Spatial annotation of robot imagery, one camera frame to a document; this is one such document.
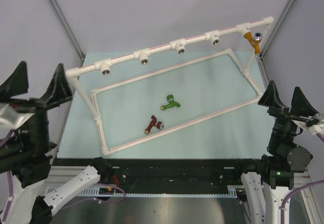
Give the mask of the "yellow water faucet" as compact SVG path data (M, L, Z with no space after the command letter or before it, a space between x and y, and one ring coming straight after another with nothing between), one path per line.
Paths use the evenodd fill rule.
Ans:
M244 34L244 38L248 40L251 47L254 49L255 55L259 55L261 53L260 43L263 39L262 33L251 34L251 32L247 32Z

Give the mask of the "white PVC pipe frame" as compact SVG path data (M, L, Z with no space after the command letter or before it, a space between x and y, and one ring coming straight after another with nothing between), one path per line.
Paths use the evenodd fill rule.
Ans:
M130 54L119 56L119 57L116 57L113 59L108 58L108 59L104 59L104 60L99 60L99 61L97 61L91 65L88 65L88 66L81 66L81 67L76 67L73 69L66 70L66 72L65 72L66 77L68 79L70 79L70 81L72 82L76 91L78 92L78 94L80 95L80 97L82 98L84 103L87 105L87 107L91 111L91 113L93 115L93 119L96 122L96 126L97 126L98 133L99 133L102 155L110 156L110 155L120 152L122 150L126 150L131 147L137 146L139 144L143 144L148 141L152 141L152 140L161 138L161 137L169 135L171 133L180 131L182 129L194 126L194 125L202 123L204 121L216 118L218 116L224 115L226 113L229 113L234 110L238 110L240 108L243 108L243 107L246 107L246 106L256 103L262 96L262 90L259 88L257 83L251 77L250 68L251 68L253 61L255 59L257 59L259 55L255 55L255 53L253 51L247 65L243 66L241 61L235 55L234 51L231 48L227 48L227 49L224 49L220 52L216 52L211 55L203 56L201 58L197 58L197 59L193 59L191 61L180 63L178 65L173 65L173 66L170 66L167 68L163 68L161 70L150 72L150 73L147 73L147 74L144 74L144 75L141 75L138 77L134 77L131 79L127 79L125 81L117 82L112 85L93 89L93 90L91 90L89 95L86 94L85 90L79 83L78 77L80 77L83 74L86 74L86 73L89 73L92 71L96 71L96 70L99 70L103 75L108 75L111 72L111 68L114 65L128 62L131 60L138 60L143 65L146 65L149 61L150 56L158 54L158 53L166 52L166 51L175 51L177 54L182 55L185 53L185 47L187 45L202 42L202 41L209 41L212 45L217 45L220 42L220 37L222 37L222 36L238 33L244 37L244 34L247 32L251 32L252 28L256 28L256 27L260 27L260 26L262 26L264 28L263 35L266 35L273 22L274 22L273 17L266 17L266 18L263 18L262 20L259 20L256 22L238 24L234 27L221 29L221 30L213 30L210 32L206 32L202 35L198 35L198 36L194 36L194 37L190 37L190 38L177 39L177 40L171 41L164 45L160 45L160 46L156 46L156 47L152 47L152 48L141 49L138 51L134 51ZM223 55L229 56L230 59L236 64L236 66L239 69L242 76L248 81L248 83L251 85L251 87L256 92L257 96L255 98L250 99L246 102L231 106L229 108L225 108L223 110L209 114L207 116L203 116L201 118L189 121L182 125L172 127L172 128L165 130L163 132L156 133L156 134L144 137L144 138L136 140L136 141L132 141L130 143L121 145L119 147L115 147L115 148L109 147L109 145L106 141L105 133L104 133L103 120L102 120L100 110L99 110L99 105L97 102L97 94L102 93L107 90L110 90L110 89L113 89L113 88L116 88L116 87L119 87L119 86L124 86L124 85L134 83L134 82L137 82L137 81L140 81L143 79L148 79L148 78L151 78L154 76L161 75L163 73L167 73L169 71L180 69L180 68L183 68L183 67L186 67L189 65L193 65L193 64L196 64L196 63L208 60L208 59L213 59L213 58L216 58L218 56L223 56Z

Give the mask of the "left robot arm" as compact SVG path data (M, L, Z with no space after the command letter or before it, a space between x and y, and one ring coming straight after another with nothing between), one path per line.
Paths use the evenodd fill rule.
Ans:
M64 66L58 64L40 98L21 99L28 92L27 63L21 61L1 85L1 172L7 174L9 196L1 223L50 223L53 216L84 189L111 180L112 166L97 157L76 177L49 195L40 195L51 170L48 111L72 100Z

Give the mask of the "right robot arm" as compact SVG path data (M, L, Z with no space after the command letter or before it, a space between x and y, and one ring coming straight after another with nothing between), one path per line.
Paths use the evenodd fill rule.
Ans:
M289 223L290 198L314 184L294 189L294 175L304 173L312 154L294 143L304 131L323 139L323 113L306 99L300 87L295 87L291 105L279 98L271 80L258 101L274 118L274 125L261 159L242 159L234 170L234 180L243 184L252 223Z

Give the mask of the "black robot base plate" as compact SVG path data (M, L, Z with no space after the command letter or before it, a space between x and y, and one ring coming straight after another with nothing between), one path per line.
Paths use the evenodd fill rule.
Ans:
M259 172L258 159L108 159L111 177L128 194L227 194L240 176Z

